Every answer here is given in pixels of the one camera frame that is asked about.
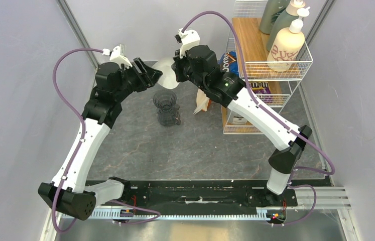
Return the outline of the clear glass carafe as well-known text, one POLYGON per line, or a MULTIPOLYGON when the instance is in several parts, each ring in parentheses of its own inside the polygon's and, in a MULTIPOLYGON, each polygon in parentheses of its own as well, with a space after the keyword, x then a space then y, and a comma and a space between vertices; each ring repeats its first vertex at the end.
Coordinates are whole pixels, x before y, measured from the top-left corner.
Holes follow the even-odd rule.
POLYGON ((157 114, 158 114, 158 122, 165 127, 171 127, 174 125, 181 124, 180 114, 177 109, 172 109, 169 111, 163 111, 162 109, 157 109, 157 114))

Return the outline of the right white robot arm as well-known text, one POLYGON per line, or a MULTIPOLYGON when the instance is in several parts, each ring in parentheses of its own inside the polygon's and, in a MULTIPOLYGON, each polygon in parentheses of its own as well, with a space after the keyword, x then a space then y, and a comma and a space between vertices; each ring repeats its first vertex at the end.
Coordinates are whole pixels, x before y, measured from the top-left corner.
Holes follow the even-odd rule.
POLYGON ((207 45, 185 52, 176 50, 173 59, 177 82, 192 82, 211 101, 246 118, 276 147, 269 158, 272 170, 264 199, 269 205, 278 205, 284 200, 288 179, 305 149, 306 139, 312 134, 311 128, 285 120, 255 94, 249 93, 244 80, 220 70, 216 54, 207 45))

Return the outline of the white paper coffee filter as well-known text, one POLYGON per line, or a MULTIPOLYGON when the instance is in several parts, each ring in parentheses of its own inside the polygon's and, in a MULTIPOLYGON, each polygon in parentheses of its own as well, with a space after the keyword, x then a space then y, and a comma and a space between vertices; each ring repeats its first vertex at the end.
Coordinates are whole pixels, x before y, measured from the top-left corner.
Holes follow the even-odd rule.
POLYGON ((166 89, 174 89, 179 85, 176 80, 176 74, 172 69, 172 65, 175 63, 173 58, 163 58, 157 61, 152 67, 160 70, 163 75, 159 78, 158 84, 166 89))

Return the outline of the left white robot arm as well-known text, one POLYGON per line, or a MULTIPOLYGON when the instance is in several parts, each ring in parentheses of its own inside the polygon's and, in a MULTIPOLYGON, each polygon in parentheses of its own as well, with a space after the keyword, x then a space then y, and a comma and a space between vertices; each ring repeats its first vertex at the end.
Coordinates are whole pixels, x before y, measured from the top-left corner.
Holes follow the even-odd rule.
POLYGON ((86 186, 93 160, 105 137, 122 111, 121 103, 133 92, 155 86, 163 72, 146 65, 140 58, 132 67, 106 62, 95 74, 96 86, 81 114, 81 124, 70 152, 50 183, 41 183, 38 194, 50 208, 79 220, 88 219, 97 206, 115 200, 131 201, 129 181, 110 177, 86 186))

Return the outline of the dark transparent coffee dripper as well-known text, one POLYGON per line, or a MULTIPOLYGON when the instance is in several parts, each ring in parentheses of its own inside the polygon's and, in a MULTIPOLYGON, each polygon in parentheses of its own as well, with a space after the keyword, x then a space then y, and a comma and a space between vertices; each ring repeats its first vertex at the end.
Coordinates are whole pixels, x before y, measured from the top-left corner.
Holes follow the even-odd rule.
POLYGON ((158 114, 171 113, 179 110, 175 92, 167 89, 158 90, 153 96, 153 103, 158 114))

